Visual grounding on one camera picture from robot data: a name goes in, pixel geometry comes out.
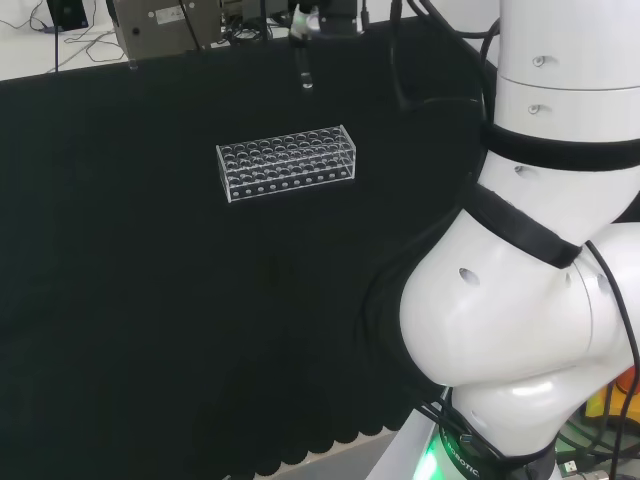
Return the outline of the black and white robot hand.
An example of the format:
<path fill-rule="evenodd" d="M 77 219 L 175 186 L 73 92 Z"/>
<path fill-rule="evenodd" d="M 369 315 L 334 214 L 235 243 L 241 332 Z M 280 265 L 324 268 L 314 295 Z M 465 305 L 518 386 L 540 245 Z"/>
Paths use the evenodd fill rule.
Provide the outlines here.
<path fill-rule="evenodd" d="M 296 47 L 314 39 L 355 38 L 370 24 L 366 1 L 294 1 L 288 38 Z"/>

